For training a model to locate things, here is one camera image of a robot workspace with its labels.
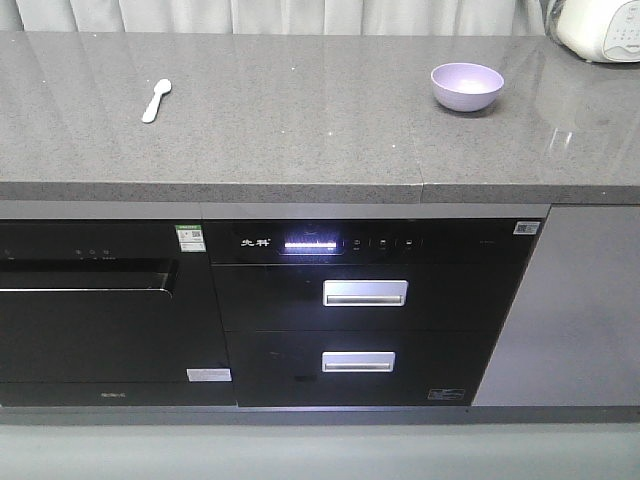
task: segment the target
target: lavender bowl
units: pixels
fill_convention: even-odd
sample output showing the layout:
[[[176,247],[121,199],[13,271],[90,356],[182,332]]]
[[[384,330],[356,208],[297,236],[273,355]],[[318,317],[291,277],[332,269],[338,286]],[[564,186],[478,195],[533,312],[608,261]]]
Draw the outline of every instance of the lavender bowl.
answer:
[[[498,98],[504,78],[476,63],[446,63],[431,72],[433,94],[438,102],[457,112],[482,110]]]

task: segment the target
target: white appliance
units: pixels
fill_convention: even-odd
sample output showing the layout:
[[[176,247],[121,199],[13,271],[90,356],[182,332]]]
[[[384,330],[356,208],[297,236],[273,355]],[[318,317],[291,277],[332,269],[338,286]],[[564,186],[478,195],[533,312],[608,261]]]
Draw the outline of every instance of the white appliance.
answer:
[[[589,62],[638,62],[640,0],[551,0],[547,31]]]

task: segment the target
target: plastic spoon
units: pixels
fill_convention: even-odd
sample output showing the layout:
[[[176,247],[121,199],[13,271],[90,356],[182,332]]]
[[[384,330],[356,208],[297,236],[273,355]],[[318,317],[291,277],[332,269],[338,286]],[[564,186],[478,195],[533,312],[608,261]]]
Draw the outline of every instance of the plastic spoon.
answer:
[[[156,119],[162,95],[164,95],[165,93],[169,93],[170,91],[171,82],[166,78],[163,78],[162,80],[158,81],[158,83],[156,83],[156,86],[153,87],[153,98],[151,99],[151,102],[149,102],[149,106],[142,115],[142,121],[144,123],[151,123]]]

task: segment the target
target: gray cabinet door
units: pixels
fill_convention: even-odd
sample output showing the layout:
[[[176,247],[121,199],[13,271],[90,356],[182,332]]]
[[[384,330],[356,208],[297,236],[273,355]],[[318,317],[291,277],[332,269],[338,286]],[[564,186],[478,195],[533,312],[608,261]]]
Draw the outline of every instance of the gray cabinet door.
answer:
[[[551,209],[474,405],[640,405],[640,207]]]

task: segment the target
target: dishwasher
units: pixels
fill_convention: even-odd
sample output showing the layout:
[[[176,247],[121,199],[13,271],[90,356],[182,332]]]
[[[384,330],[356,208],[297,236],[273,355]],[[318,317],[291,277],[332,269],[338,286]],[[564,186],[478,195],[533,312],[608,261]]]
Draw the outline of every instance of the dishwasher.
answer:
[[[0,222],[0,404],[235,405],[190,223]]]
[[[238,405],[470,405],[541,222],[205,221]]]

